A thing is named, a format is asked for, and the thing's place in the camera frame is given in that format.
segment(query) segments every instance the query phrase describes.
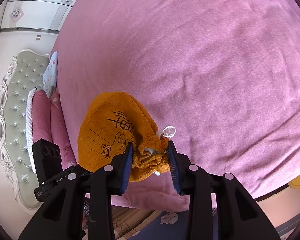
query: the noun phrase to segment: pink blanket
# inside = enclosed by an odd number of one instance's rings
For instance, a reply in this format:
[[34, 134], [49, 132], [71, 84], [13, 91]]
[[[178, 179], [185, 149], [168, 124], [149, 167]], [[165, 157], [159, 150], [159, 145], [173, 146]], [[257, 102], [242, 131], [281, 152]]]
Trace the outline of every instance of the pink blanket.
[[[253, 197], [300, 174], [300, 9], [294, 0], [77, 0], [58, 36], [58, 91], [77, 155], [102, 92], [124, 91], [179, 152]], [[182, 211], [169, 173], [114, 205]]]

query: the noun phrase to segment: white headboard frame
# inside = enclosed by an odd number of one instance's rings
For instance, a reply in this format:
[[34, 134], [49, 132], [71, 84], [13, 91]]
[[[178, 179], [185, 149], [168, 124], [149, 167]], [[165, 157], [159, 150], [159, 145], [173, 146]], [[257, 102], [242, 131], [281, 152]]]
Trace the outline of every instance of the white headboard frame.
[[40, 57], [45, 57], [45, 58], [50, 57], [49, 54], [40, 55], [40, 54], [33, 52], [30, 49], [23, 49], [21, 52], [18, 53], [18, 55], [16, 57], [13, 57], [12, 63], [8, 67], [7, 73], [5, 74], [5, 76], [2, 80], [1, 87], [0, 87], [0, 163], [5, 170], [7, 180], [9, 181], [9, 183], [11, 184], [11, 186], [13, 188], [13, 192], [14, 192], [16, 201], [21, 204], [21, 206], [23, 207], [23, 209], [26, 212], [28, 212], [30, 214], [34, 214], [36, 209], [39, 207], [39, 205], [38, 205], [38, 207], [31, 208], [31, 207], [28, 207], [22, 200], [22, 197], [20, 195], [19, 183], [20, 183], [20, 180], [25, 180], [25, 178], [20, 178], [20, 176], [19, 177], [17, 176], [15, 162], [11, 161], [10, 154], [9, 154], [6, 144], [5, 144], [7, 126], [6, 126], [6, 122], [4, 119], [4, 108], [7, 103], [7, 99], [8, 99], [8, 85], [10, 83], [11, 78], [13, 77], [13, 74], [15, 73], [15, 70], [18, 67], [18, 60], [17, 60], [18, 56], [20, 53], [25, 52], [25, 51], [31, 52], [32, 54], [40, 56]]

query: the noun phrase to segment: headboard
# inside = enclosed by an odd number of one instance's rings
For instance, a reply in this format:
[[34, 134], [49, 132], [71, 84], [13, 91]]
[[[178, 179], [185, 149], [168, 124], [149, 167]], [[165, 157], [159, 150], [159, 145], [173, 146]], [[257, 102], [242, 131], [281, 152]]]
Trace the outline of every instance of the headboard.
[[42, 88], [49, 54], [24, 49], [13, 58], [0, 88], [0, 163], [16, 201], [30, 214], [40, 206], [34, 196], [37, 175], [31, 169], [26, 142], [26, 103], [33, 88]]

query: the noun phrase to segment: white cabinet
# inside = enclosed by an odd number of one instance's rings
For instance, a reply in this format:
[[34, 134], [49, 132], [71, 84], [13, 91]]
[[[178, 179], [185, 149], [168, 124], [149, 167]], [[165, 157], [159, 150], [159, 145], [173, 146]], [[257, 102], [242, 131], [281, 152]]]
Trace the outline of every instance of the white cabinet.
[[59, 31], [76, 0], [8, 0], [1, 29], [47, 29]]

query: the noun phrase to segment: floral pillow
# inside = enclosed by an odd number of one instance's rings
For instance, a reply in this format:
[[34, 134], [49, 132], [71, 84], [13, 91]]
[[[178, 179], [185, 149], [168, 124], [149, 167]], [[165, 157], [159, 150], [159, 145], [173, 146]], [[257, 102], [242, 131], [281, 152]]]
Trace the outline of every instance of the floral pillow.
[[52, 54], [50, 63], [42, 75], [42, 87], [46, 92], [48, 98], [56, 91], [57, 88], [57, 65], [58, 65], [58, 52]]

